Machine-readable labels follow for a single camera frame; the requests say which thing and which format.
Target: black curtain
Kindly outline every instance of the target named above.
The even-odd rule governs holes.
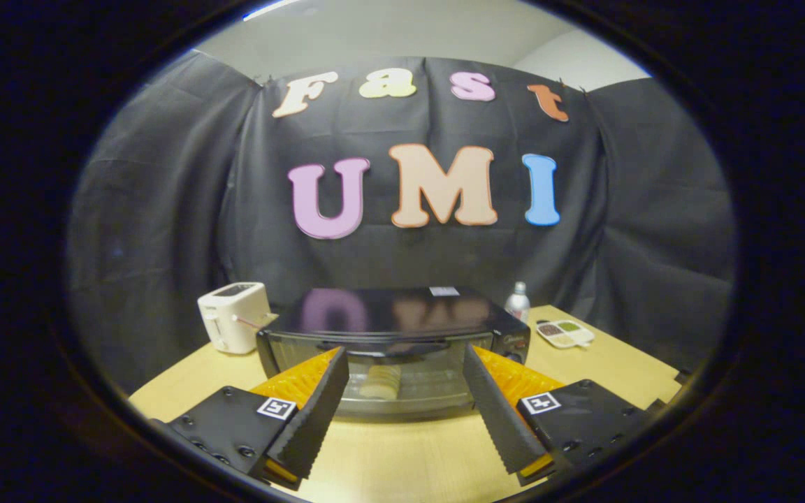
[[[373,70],[412,71],[408,98],[365,99]],[[319,98],[275,119],[287,83],[337,71]],[[489,77],[495,99],[466,101],[449,77]],[[528,85],[562,98],[543,112]],[[491,226],[399,228],[399,167],[389,149],[421,143],[447,170],[461,147],[492,150]],[[561,221],[533,226],[524,154],[556,160]],[[294,222],[287,172],[321,163],[319,209],[341,211],[333,164],[364,156],[364,216],[318,240]],[[422,207],[431,213],[422,201]],[[467,284],[502,303],[525,281],[552,303],[681,370],[697,367],[725,321],[734,222],[703,135],[652,79],[585,94],[523,71],[441,58],[382,58],[314,69],[259,88],[189,53],[122,109],[89,160],[70,227],[80,333],[126,391],[207,342],[197,297],[220,284],[266,284],[274,308],[311,287]]]

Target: table surface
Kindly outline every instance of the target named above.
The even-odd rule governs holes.
[[[680,389],[677,369],[578,321],[595,333],[587,349],[557,349],[536,333],[536,321],[573,319],[552,306],[530,310],[526,365],[563,384],[593,379],[640,409]],[[172,421],[222,386],[250,389],[266,380],[256,351],[220,353],[205,344],[131,395],[146,417]],[[310,477],[300,490],[277,487],[316,503],[495,501],[533,487],[508,475],[479,414],[418,423],[334,420]]]

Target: white toaster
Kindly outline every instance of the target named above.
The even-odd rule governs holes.
[[[262,283],[227,284],[199,298],[198,308],[210,341],[224,353],[255,350],[256,332],[271,320]]]

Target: blue letter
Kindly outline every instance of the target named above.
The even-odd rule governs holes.
[[[555,210],[555,178],[557,164],[552,157],[524,154],[521,161],[530,170],[530,209],[524,214],[534,226],[553,226],[561,221]]]

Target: small bottle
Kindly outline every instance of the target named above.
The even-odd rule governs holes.
[[[523,281],[514,284],[514,292],[505,301],[505,311],[524,323],[530,316],[530,299],[527,299],[527,286]]]

